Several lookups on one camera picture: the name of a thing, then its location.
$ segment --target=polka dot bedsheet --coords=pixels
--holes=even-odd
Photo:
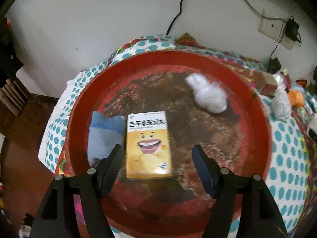
[[[210,56],[225,63],[239,74],[251,87],[257,73],[265,66],[256,60],[232,52],[224,52],[206,47],[176,45],[170,36],[144,36],[123,45],[104,62],[80,72],[67,82],[67,88],[59,99],[48,121],[39,150],[39,160],[55,174],[69,176],[68,162],[62,147],[65,142],[68,119],[72,107],[84,87],[106,67],[135,54],[163,49],[177,49]],[[313,194],[316,192],[316,145],[307,136],[308,117],[317,110],[317,102],[307,93],[305,107],[293,108],[292,118],[278,121],[270,108],[271,98],[259,95],[269,118],[272,132],[272,157],[266,184],[273,195],[286,229],[291,232],[302,216],[310,210]],[[80,200],[75,203],[76,215],[83,220]],[[230,227],[229,236],[237,233],[239,218]],[[112,228],[115,237],[130,237]]]

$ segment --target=screw head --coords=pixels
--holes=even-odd
[[[59,181],[63,178],[63,175],[62,174],[58,174],[57,176],[55,176],[55,180],[56,181]]]
[[[259,176],[259,175],[254,175],[253,178],[254,178],[254,180],[257,180],[257,181],[261,180],[261,176]]]
[[[89,174],[89,175],[93,175],[95,172],[96,172],[95,168],[90,168],[87,170],[87,174]]]
[[[222,167],[222,168],[220,169],[220,172],[222,172],[224,175],[226,175],[226,174],[229,173],[229,169],[226,168],[226,167]]]

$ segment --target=wall socket plate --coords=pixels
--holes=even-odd
[[[265,34],[266,36],[274,39],[275,41],[279,42],[282,39],[285,25],[286,23],[281,20],[268,20],[262,18],[259,26],[259,31]],[[292,50],[295,45],[295,42],[284,34],[283,40],[281,41],[281,45],[285,46],[288,50]]]

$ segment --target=black cable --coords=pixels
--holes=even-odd
[[[183,4],[183,0],[180,0],[180,12],[175,16],[175,18],[172,20],[170,26],[168,27],[168,30],[166,32],[166,35],[168,35],[171,31],[171,28],[173,27],[174,22],[176,21],[176,19],[178,18],[179,15],[182,14],[182,4]]]
[[[261,13],[259,13],[256,9],[254,9],[253,6],[248,2],[248,0],[244,0],[244,1],[247,3],[247,5],[250,6],[250,8],[251,8],[256,14],[258,14],[260,17],[262,17],[262,18],[264,18],[264,19],[267,19],[267,20],[281,20],[281,21],[283,21],[283,22],[285,22],[285,23],[287,22],[286,20],[284,20],[284,19],[282,19],[282,18],[279,18],[279,17],[276,17],[276,18],[266,17],[266,16],[262,15]]]
[[[270,60],[272,60],[272,55],[274,54],[274,52],[275,52],[275,50],[277,49],[278,45],[279,45],[279,44],[282,42],[282,40],[283,40],[283,37],[284,37],[284,33],[285,33],[286,26],[287,26],[287,24],[286,24],[286,25],[285,25],[285,27],[283,28],[283,34],[282,34],[282,38],[281,38],[281,40],[277,43],[277,45],[276,45],[275,49],[274,49],[274,50],[273,50],[273,52],[271,53]]]
[[[298,40],[298,46],[300,47],[302,45],[302,37],[301,37],[301,34],[299,34],[299,32],[297,33],[299,35],[299,39]]]

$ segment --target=red tray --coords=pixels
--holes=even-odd
[[[220,81],[228,108],[210,114],[197,107],[185,77],[203,73]],[[173,177],[129,180],[120,170],[109,196],[101,200],[109,224],[138,238],[201,237],[212,211],[191,159],[201,144],[208,156],[238,175],[267,175],[271,133],[259,97],[228,67],[214,59],[180,51],[132,56],[98,74],[78,97],[66,135],[71,174],[89,169],[87,141],[93,111],[106,116],[165,110]],[[240,214],[236,200],[234,218]]]

